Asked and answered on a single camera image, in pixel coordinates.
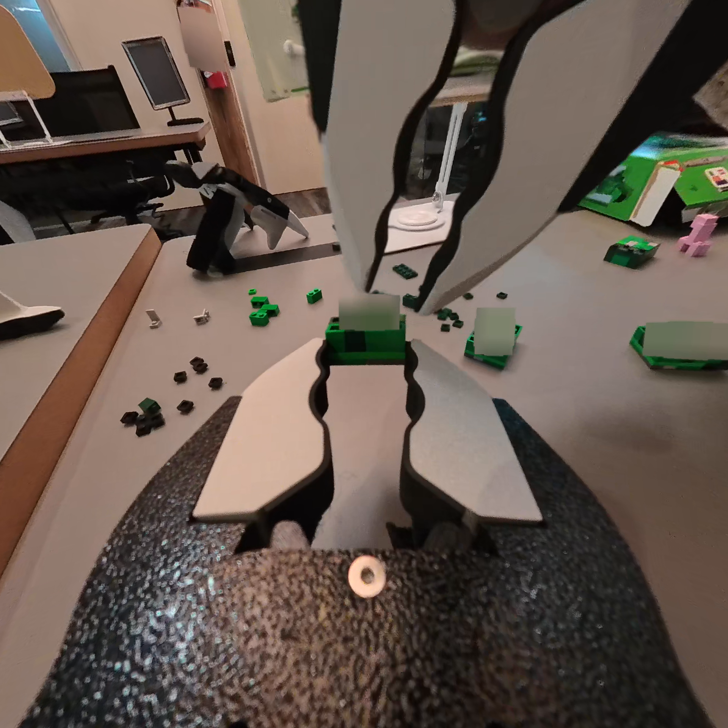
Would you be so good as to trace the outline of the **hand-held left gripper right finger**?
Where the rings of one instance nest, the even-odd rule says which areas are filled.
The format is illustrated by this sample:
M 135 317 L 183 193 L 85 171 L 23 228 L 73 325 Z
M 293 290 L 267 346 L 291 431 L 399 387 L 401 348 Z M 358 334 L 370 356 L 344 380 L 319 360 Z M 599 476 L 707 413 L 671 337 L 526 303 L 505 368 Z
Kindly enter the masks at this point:
M 535 525 L 541 510 L 493 399 L 420 339 L 405 347 L 400 501 L 413 526 Z

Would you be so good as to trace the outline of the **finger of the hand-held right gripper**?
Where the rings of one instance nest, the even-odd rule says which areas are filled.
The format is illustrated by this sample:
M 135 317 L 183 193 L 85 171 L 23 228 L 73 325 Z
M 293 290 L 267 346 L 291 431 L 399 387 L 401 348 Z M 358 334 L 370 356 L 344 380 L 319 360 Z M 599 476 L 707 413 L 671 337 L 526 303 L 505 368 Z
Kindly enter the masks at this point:
M 535 29 L 491 93 L 498 159 L 475 202 L 457 200 L 419 312 L 452 302 L 522 250 L 557 216 L 610 125 L 689 2 L 578 2 Z
M 462 2 L 341 2 L 323 154 L 344 266 L 369 291 L 414 130 L 457 51 Z

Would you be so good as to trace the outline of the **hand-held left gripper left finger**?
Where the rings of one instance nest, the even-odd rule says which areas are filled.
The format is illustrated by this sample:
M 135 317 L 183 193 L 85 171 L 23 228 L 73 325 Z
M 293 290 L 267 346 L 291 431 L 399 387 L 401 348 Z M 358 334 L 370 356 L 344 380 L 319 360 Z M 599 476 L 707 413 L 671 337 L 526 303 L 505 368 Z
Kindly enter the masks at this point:
M 298 521 L 316 529 L 333 500 L 325 341 L 308 341 L 243 392 L 192 511 L 205 523 Z

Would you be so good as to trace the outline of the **green cube lego build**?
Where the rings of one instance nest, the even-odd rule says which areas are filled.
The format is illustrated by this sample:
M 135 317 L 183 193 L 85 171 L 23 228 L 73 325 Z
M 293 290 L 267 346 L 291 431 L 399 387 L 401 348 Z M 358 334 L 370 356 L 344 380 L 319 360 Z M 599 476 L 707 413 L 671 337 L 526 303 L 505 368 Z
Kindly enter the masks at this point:
M 325 357 L 332 366 L 403 365 L 405 335 L 405 314 L 397 329 L 388 330 L 345 330 L 338 317 L 331 317 L 325 329 Z

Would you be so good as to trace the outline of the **scattered small black lego pieces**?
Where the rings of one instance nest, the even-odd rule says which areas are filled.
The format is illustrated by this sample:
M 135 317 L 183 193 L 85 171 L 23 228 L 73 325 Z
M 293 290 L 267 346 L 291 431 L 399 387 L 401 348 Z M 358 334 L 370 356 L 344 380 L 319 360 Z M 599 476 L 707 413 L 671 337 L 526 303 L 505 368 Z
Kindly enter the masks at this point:
M 163 371 L 163 374 L 165 376 L 160 381 L 169 385 L 168 389 L 159 396 L 145 396 L 135 408 L 125 411 L 120 417 L 121 425 L 134 432 L 138 438 L 159 431 L 172 419 L 190 419 L 205 393 L 220 392 L 226 386 L 226 378 L 202 356 L 194 356 L 184 367 Z M 158 414 L 143 415 L 139 403 L 146 397 L 159 403 L 161 410 Z

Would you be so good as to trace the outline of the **green lego set box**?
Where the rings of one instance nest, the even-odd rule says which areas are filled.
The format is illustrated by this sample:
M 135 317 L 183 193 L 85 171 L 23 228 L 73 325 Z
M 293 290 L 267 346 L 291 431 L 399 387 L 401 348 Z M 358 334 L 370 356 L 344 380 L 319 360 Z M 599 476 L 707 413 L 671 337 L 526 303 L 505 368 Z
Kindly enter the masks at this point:
M 726 217 L 727 137 L 652 135 L 579 207 L 642 229 L 678 228 L 704 213 Z

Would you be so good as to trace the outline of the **small green lego build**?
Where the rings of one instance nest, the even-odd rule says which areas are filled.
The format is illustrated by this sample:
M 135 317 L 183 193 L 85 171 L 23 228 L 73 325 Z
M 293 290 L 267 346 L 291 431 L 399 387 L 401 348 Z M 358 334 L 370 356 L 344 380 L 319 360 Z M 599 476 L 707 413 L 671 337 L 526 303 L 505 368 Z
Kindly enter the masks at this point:
M 660 242 L 630 235 L 612 244 L 606 250 L 604 261 L 624 268 L 641 268 L 656 256 L 660 246 Z

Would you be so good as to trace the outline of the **pink lego pig figure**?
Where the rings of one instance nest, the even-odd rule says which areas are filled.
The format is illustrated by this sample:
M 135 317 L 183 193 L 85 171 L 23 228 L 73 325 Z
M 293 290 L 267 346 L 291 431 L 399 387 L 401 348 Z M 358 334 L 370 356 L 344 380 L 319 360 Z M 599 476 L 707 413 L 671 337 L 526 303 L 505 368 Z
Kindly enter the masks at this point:
M 678 252 L 692 258 L 705 257 L 711 249 L 711 236 L 718 220 L 719 217 L 711 213 L 696 215 L 691 223 L 689 233 L 678 241 Z

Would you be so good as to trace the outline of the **pile of dark green lego pieces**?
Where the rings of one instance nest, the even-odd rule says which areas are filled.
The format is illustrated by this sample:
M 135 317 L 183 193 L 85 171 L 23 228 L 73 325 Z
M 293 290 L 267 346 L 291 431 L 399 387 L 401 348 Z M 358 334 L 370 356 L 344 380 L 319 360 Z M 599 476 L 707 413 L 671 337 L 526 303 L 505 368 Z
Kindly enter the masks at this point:
M 413 268 L 410 268 L 406 264 L 397 264 L 395 265 L 392 270 L 401 278 L 404 278 L 405 280 L 410 280 L 413 278 L 418 277 L 417 271 L 415 271 Z M 403 305 L 408 308 L 409 310 L 414 310 L 416 305 L 418 304 L 418 296 L 410 295 L 409 293 L 405 294 L 402 297 L 402 303 Z M 496 316 L 496 319 L 498 321 L 513 321 L 513 325 L 515 326 L 515 336 L 518 336 L 518 332 L 520 331 L 520 328 L 518 325 L 515 324 L 515 314 L 514 309 L 500 309 L 500 308 L 483 308 L 483 311 L 491 311 L 494 312 L 494 315 Z M 455 329 L 460 330 L 464 326 L 464 321 L 460 318 L 459 314 L 455 311 L 453 311 L 449 307 L 444 307 L 441 309 L 438 309 L 435 311 L 435 315 L 438 319 L 438 322 L 441 326 L 442 332 L 449 332 L 451 328 L 454 326 Z M 398 318 L 397 325 L 392 329 L 377 331 L 376 333 L 379 334 L 386 334 L 390 337 L 398 336 L 399 339 L 402 341 L 405 340 L 405 332 L 406 332 L 406 316 L 405 314 L 400 314 Z

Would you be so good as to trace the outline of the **glass whiteboard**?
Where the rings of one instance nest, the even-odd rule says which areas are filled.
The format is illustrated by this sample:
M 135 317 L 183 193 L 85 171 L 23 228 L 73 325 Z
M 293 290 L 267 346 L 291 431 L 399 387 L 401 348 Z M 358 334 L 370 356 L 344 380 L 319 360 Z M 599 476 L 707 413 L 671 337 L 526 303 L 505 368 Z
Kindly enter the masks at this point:
M 297 1 L 239 1 L 264 99 L 271 103 L 309 90 Z

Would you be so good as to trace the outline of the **white desk lamp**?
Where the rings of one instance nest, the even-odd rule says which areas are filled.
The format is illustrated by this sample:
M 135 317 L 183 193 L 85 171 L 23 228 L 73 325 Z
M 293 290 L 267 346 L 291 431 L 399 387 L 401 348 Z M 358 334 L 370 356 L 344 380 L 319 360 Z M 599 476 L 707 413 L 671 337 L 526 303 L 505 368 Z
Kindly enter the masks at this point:
M 401 207 L 390 221 L 390 226 L 403 231 L 426 232 L 437 229 L 445 223 L 445 197 L 450 180 L 453 160 L 457 152 L 461 123 L 468 104 L 459 102 L 452 106 L 448 133 L 443 149 L 441 169 L 432 200 L 421 205 Z

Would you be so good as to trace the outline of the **spare hand-held gripper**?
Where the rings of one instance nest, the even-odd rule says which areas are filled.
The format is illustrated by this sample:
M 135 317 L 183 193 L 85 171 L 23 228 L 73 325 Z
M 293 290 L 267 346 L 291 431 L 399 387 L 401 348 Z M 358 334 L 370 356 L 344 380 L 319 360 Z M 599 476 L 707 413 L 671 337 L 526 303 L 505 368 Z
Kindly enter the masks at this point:
M 188 252 L 187 266 L 206 273 L 215 268 L 231 274 L 236 266 L 232 245 L 243 226 L 262 228 L 269 250 L 275 250 L 283 232 L 291 229 L 303 238 L 309 232 L 297 215 L 279 198 L 237 172 L 210 162 L 195 162 L 177 177 L 186 187 L 214 187 L 211 201 Z

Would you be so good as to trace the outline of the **silver framed screen on stand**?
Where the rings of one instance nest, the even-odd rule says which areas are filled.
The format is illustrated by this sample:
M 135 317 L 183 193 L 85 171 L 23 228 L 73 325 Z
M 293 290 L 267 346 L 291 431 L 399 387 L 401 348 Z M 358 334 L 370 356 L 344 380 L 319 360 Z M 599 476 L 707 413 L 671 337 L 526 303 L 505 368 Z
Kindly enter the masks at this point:
M 204 122 L 198 117 L 177 118 L 174 113 L 175 107 L 187 105 L 191 99 L 163 36 L 123 41 L 122 48 L 152 109 L 169 112 L 169 127 Z

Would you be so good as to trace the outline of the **white wedge on black base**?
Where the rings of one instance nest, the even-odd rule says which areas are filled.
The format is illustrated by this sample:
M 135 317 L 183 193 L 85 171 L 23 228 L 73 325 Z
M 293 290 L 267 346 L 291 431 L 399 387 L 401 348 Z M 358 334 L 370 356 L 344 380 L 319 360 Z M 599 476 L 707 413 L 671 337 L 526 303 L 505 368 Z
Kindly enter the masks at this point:
M 64 316 L 57 306 L 25 306 L 1 293 L 1 341 L 47 331 Z

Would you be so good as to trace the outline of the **wooden desk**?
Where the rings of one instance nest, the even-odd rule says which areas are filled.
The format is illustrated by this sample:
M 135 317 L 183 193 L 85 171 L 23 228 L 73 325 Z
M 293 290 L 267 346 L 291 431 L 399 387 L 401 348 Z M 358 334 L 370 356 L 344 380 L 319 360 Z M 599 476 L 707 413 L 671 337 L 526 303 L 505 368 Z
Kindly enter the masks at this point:
M 139 149 L 192 148 L 193 151 L 201 151 L 205 148 L 206 137 L 211 131 L 212 124 L 202 122 L 166 127 L 157 131 L 129 130 L 124 134 L 100 132 L 52 138 L 51 141 L 10 143 L 8 146 L 2 146 L 1 164 L 112 154 Z

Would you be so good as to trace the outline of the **black office chair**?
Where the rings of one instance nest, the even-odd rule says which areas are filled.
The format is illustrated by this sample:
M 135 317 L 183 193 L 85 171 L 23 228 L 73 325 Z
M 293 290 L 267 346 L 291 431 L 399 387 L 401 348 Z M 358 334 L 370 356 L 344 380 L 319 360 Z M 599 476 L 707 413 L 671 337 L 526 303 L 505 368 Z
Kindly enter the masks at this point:
M 57 200 L 67 210 L 90 214 L 89 222 L 120 218 L 127 225 L 141 223 L 143 213 L 154 213 L 162 205 L 158 199 L 176 190 L 166 174 L 142 176 L 127 160 L 124 167 L 87 169 L 72 176 L 57 193 Z

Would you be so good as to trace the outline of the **black computer monitor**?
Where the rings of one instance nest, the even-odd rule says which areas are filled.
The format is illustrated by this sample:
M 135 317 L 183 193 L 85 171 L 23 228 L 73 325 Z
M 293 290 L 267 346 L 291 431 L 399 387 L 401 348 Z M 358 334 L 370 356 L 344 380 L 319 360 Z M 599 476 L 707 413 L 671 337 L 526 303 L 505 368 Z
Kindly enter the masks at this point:
M 35 106 L 53 137 L 138 130 L 140 124 L 114 66 L 50 74 L 55 93 Z

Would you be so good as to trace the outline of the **clear acrylic stand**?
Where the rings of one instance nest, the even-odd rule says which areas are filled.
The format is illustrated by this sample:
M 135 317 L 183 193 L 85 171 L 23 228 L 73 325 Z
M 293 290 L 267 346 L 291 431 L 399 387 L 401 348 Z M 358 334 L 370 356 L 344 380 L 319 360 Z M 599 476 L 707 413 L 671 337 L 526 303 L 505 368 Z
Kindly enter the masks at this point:
M 52 136 L 34 100 L 25 92 L 2 93 L 2 149 L 50 145 Z

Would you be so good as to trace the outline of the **green lego frame build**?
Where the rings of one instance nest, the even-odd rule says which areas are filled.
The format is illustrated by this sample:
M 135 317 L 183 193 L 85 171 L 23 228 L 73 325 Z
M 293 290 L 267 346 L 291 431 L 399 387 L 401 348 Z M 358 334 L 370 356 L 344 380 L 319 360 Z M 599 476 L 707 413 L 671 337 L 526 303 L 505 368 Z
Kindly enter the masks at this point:
M 503 370 L 514 353 L 522 328 L 510 314 L 484 314 L 475 319 L 464 355 Z
M 632 334 L 630 346 L 652 370 L 727 370 L 726 359 L 675 359 L 647 356 L 643 353 L 644 335 L 645 325 L 638 326 Z

